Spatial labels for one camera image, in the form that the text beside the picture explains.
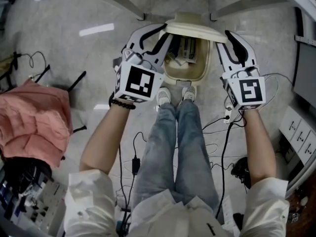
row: drawer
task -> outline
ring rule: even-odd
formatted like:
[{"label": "drawer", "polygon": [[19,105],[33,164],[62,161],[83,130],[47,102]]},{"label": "drawer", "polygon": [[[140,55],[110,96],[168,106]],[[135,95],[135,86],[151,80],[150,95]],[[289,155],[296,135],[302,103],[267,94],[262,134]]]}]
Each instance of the drawer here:
[{"label": "drawer", "polygon": [[300,124],[298,125],[298,128],[295,131],[295,134],[293,135],[290,143],[295,150],[295,152],[299,152],[303,143],[307,139],[308,134],[310,133],[311,129],[307,125],[307,123],[304,120],[301,120]]},{"label": "drawer", "polygon": [[291,107],[287,107],[280,125],[280,131],[285,135],[288,141],[291,141],[300,121],[301,117]]},{"label": "drawer", "polygon": [[297,153],[302,163],[305,165],[316,150],[316,136],[311,131],[303,143],[300,151]]}]

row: beige trash bin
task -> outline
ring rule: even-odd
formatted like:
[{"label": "beige trash bin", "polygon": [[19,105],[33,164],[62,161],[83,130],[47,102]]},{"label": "beige trash bin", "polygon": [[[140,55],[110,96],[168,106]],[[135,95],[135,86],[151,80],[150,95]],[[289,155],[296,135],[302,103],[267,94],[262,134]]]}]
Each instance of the beige trash bin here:
[{"label": "beige trash bin", "polygon": [[177,13],[175,19],[166,23],[168,25],[160,32],[159,37],[165,33],[170,33],[196,39],[194,40],[195,63],[183,62],[180,64],[166,55],[163,63],[166,75],[164,81],[181,87],[200,85],[211,70],[214,42],[226,43],[227,37],[205,26],[199,14]]}]

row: gray panel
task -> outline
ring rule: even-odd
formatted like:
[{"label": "gray panel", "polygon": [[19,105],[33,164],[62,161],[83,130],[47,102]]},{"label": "gray panel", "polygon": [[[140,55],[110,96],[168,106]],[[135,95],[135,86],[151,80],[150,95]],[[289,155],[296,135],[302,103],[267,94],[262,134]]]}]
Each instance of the gray panel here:
[{"label": "gray panel", "polygon": [[294,91],[316,107],[316,47],[301,43]]}]

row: drawer handle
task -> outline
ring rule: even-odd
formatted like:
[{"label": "drawer handle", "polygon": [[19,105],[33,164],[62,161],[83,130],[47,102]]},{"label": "drawer handle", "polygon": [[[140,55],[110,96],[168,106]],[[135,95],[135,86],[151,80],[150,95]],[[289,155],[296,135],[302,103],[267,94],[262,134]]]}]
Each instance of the drawer handle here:
[{"label": "drawer handle", "polygon": [[311,144],[308,145],[308,147],[307,147],[306,150],[305,150],[305,153],[307,152],[307,153],[312,154],[312,152],[309,150],[310,146],[311,146]]},{"label": "drawer handle", "polygon": [[301,138],[302,133],[303,133],[303,132],[301,132],[300,135],[298,136],[297,141],[298,141],[298,140],[304,141],[304,139]]},{"label": "drawer handle", "polygon": [[295,131],[295,127],[293,126],[293,124],[294,124],[294,121],[292,121],[289,130],[291,130],[291,128],[292,128]]}]

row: white shirt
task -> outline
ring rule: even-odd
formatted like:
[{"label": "white shirt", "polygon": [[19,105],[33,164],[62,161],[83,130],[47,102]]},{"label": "white shirt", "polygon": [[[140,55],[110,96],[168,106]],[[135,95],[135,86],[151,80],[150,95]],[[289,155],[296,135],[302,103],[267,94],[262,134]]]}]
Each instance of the white shirt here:
[{"label": "white shirt", "polygon": [[[267,178],[246,197],[241,237],[284,237],[289,202],[287,181]],[[67,237],[117,237],[112,181],[100,170],[69,175],[65,197]],[[133,210],[129,237],[227,237],[212,209],[195,197],[186,206],[176,203],[169,190],[139,203]]]}]

